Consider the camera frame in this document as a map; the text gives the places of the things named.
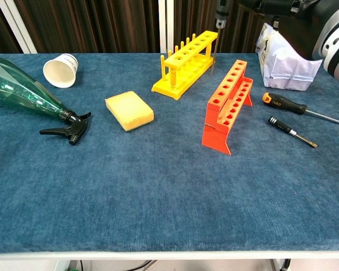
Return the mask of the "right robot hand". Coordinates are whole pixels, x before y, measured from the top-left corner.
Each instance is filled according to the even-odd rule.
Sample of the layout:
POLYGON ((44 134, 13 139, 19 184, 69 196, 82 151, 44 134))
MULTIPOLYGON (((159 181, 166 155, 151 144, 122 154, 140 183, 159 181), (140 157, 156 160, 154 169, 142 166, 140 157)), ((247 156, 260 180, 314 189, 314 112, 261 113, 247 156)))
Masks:
POLYGON ((307 60, 313 56, 323 27, 333 14, 329 1, 239 1, 242 7, 257 14, 279 19, 278 31, 299 55, 307 60))

